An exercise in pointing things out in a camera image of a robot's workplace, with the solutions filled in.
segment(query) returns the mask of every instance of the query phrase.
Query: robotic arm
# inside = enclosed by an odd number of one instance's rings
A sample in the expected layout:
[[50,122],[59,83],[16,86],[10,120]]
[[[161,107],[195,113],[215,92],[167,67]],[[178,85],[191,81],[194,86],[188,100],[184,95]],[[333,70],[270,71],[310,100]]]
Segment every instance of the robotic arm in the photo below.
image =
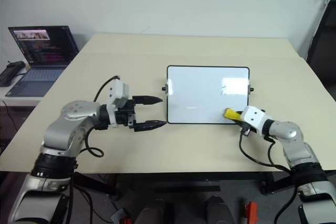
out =
[[65,105],[59,118],[45,135],[34,168],[24,180],[9,214],[9,223],[62,223],[69,197],[64,192],[77,168],[76,157],[81,152],[91,130],[106,130],[109,125],[128,126],[134,131],[147,131],[166,122],[137,123],[134,106],[155,104],[157,97],[135,96],[128,100],[128,86],[112,80],[108,103],[74,101]]
[[225,113],[225,117],[242,121],[260,136],[275,138],[282,144],[293,184],[302,201],[301,223],[336,223],[336,189],[328,181],[312,148],[303,141],[300,127],[292,122],[274,121],[253,106],[247,106],[239,116],[232,115],[228,110]]

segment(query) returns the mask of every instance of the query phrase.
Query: floor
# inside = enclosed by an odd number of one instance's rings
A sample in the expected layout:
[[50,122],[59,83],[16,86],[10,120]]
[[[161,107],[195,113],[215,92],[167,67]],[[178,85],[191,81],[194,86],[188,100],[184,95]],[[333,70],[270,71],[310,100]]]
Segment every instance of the floor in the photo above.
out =
[[[17,126],[19,127],[26,117],[22,111],[11,111]],[[3,129],[9,129],[11,122],[6,118],[2,110],[2,137],[9,139],[13,132],[4,132]],[[98,175],[90,175],[100,180]],[[9,173],[0,187],[1,207],[0,224],[7,223],[7,216],[16,198],[16,195],[24,180],[24,173]],[[336,175],[330,177],[330,180],[336,185]],[[288,201],[292,194],[292,189],[276,193],[274,195],[264,196],[259,191],[259,182],[254,180],[215,180],[202,182],[137,182],[137,183],[118,183],[118,188],[123,191],[122,197],[115,200],[115,206],[124,208],[130,217],[135,220],[143,207],[155,199],[163,199],[166,202],[174,204],[174,223],[205,223],[204,202],[213,195],[222,197],[229,206],[236,224],[246,223],[243,217],[244,204],[254,201],[258,204],[259,224],[273,223],[274,216],[282,205]],[[180,192],[180,193],[157,193],[157,188],[178,187],[178,186],[219,186],[220,191],[213,192]],[[109,197],[104,194],[90,192],[93,199],[94,209],[104,219],[110,220],[110,216],[115,213]],[[293,204],[283,213],[278,223],[299,223],[297,208],[300,200],[297,197]],[[71,223],[88,223],[89,206],[81,194],[75,190],[74,211]],[[93,217],[93,223],[105,223],[96,215]]]

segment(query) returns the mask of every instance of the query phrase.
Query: laptop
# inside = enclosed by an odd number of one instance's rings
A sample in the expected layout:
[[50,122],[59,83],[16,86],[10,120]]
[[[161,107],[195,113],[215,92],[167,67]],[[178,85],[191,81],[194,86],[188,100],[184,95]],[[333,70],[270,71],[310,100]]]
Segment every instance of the laptop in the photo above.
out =
[[78,53],[68,26],[9,27],[30,65],[7,97],[43,97]]

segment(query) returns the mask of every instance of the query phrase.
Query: yellow eraser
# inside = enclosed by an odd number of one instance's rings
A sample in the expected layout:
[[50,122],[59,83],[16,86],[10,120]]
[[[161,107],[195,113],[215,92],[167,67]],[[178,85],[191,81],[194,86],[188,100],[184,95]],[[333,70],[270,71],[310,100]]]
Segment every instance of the yellow eraser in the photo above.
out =
[[241,121],[240,119],[240,114],[238,114],[236,111],[234,111],[233,109],[227,108],[224,111],[224,117],[230,120],[238,120]]

